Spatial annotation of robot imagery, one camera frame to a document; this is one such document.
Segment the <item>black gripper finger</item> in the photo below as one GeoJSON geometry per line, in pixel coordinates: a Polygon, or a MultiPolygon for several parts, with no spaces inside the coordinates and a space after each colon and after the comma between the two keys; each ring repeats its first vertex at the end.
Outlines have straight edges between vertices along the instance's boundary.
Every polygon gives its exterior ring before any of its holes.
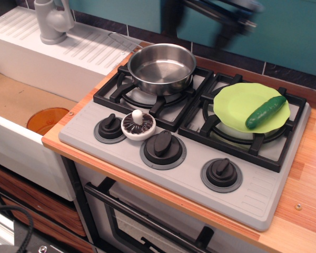
{"type": "Polygon", "coordinates": [[[177,28],[182,23],[183,15],[183,1],[165,1],[163,7],[163,34],[177,34],[177,28]]]}
{"type": "Polygon", "coordinates": [[[216,36],[214,48],[222,50],[242,31],[240,24],[222,24],[219,34],[216,36]]]}

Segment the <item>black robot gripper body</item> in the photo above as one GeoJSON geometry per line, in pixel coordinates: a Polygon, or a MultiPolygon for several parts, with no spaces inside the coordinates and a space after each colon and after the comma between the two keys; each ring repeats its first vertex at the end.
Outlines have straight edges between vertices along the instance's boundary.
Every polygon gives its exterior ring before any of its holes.
{"type": "Polygon", "coordinates": [[[182,2],[185,6],[221,24],[243,29],[256,28],[256,24],[251,21],[251,18],[255,13],[264,11],[264,6],[258,1],[219,1],[232,6],[233,9],[226,9],[212,1],[188,0],[182,2]]]}

